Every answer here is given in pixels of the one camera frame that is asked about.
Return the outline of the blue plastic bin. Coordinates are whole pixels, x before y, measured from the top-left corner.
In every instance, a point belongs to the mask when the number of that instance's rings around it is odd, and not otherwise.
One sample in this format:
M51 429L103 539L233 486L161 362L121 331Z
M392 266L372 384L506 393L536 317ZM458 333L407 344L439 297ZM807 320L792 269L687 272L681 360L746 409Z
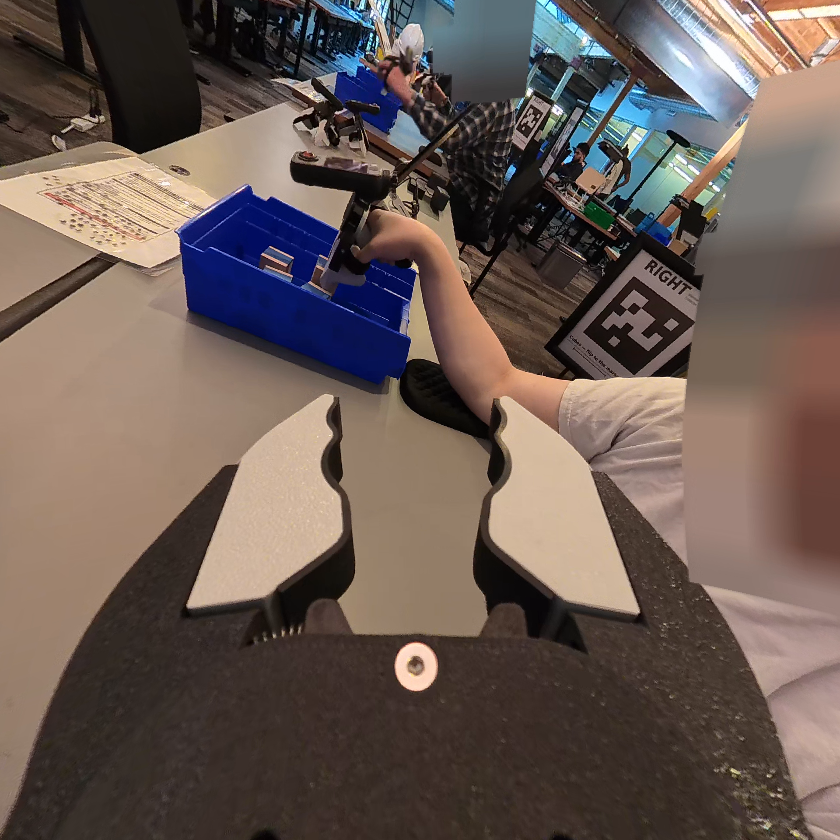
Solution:
M338 233L242 185L177 230L189 311L379 384L406 366L416 273L375 261L331 299L307 284ZM268 247L294 257L293 281L259 268Z
M339 71L335 78L334 94L342 102L354 100L379 107L377 114L363 113L363 119L379 131L389 133L396 124L402 101L388 91L375 73L364 65L358 65L352 75Z

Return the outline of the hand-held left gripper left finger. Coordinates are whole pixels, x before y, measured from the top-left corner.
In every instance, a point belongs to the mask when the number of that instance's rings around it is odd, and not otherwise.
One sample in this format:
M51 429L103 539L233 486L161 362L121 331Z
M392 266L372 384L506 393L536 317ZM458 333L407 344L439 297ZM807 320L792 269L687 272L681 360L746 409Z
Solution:
M241 458L185 602L189 617L257 610L258 639L303 634L354 580L340 399L321 395Z

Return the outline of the instruction sheet in plastic sleeve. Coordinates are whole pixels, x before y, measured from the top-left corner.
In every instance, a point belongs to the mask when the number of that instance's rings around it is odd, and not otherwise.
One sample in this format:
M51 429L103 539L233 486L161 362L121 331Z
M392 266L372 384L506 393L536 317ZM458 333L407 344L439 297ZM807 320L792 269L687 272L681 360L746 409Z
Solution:
M136 156L2 180L1 205L148 274L181 255L177 230L216 199Z

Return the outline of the person's right forearm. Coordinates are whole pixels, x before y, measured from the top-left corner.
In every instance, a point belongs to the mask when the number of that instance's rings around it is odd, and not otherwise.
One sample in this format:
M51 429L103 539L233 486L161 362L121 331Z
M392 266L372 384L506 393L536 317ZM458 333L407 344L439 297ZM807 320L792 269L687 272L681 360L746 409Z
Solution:
M489 422L497 399L509 397L558 432L569 382L515 367L469 296L443 241L423 224L411 222L409 228L405 237L419 268L430 336L455 392L483 422Z

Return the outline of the black mesh elbow pad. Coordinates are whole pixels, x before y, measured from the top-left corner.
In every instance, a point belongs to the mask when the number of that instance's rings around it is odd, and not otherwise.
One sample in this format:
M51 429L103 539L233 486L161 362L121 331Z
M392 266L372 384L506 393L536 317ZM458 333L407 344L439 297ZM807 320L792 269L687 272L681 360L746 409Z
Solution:
M467 407L438 363L409 360L399 380L399 392L405 405L420 417L462 434L488 438L488 425Z

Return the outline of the grey waste bin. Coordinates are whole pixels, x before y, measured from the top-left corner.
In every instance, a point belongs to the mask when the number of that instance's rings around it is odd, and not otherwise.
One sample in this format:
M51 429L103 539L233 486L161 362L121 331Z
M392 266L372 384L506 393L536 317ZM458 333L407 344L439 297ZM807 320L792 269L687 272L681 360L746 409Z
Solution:
M545 286L561 291L585 267L587 261L580 252L563 242L555 242L536 265L536 270Z

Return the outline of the spare black white gripper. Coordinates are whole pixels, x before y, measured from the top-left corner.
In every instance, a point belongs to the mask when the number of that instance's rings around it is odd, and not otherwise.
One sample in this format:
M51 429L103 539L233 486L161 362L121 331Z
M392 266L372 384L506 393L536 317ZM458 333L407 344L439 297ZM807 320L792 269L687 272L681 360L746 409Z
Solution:
M319 78L311 79L311 86L322 99L292 121L295 131L309 133L313 142L323 148L338 149L342 139L361 159L367 157L369 139L363 116L380 114L381 106L374 102L353 99L340 100Z

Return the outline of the black-white marker sign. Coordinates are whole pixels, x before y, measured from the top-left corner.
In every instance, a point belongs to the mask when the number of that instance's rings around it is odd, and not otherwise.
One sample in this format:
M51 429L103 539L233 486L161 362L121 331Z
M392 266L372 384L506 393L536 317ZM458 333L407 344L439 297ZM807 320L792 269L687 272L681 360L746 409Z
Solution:
M655 241L636 243L563 320L545 349L590 380L675 375L687 366L701 276Z
M531 141L537 140L552 109L553 101L550 98L529 88L516 118L511 147L525 151Z

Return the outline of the person's right hand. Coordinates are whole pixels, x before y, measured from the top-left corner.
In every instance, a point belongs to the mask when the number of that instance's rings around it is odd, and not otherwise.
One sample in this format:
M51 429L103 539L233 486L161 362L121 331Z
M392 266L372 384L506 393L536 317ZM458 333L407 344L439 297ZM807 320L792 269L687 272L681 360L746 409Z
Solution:
M384 210L369 215L365 231L369 235L366 245L355 245L352 250L363 263L376 260L396 266L407 262L421 267L434 244L434 234L428 227Z

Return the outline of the black office chair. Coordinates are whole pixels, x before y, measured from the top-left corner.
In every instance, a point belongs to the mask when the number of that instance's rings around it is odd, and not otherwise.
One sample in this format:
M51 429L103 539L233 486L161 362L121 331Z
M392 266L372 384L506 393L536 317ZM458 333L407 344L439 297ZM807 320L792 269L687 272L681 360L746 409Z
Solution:
M462 246L471 246L488 257L479 276L469 284L471 298L487 277L498 257L503 254L517 232L518 226L529 215L542 188L543 176L536 161L517 170L504 187L492 208L492 215L483 219L478 212L467 213L465 199L452 196L449 202L456 240Z
M112 141L143 154L200 132L201 93L174 1L79 1Z

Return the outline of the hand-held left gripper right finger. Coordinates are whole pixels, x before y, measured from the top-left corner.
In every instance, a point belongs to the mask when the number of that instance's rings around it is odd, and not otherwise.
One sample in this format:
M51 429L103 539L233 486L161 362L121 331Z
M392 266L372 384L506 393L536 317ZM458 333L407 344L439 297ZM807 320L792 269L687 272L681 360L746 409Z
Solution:
M585 459L508 396L493 402L490 442L473 560L487 612L514 605L526 634L551 640L572 616L637 623L642 609Z

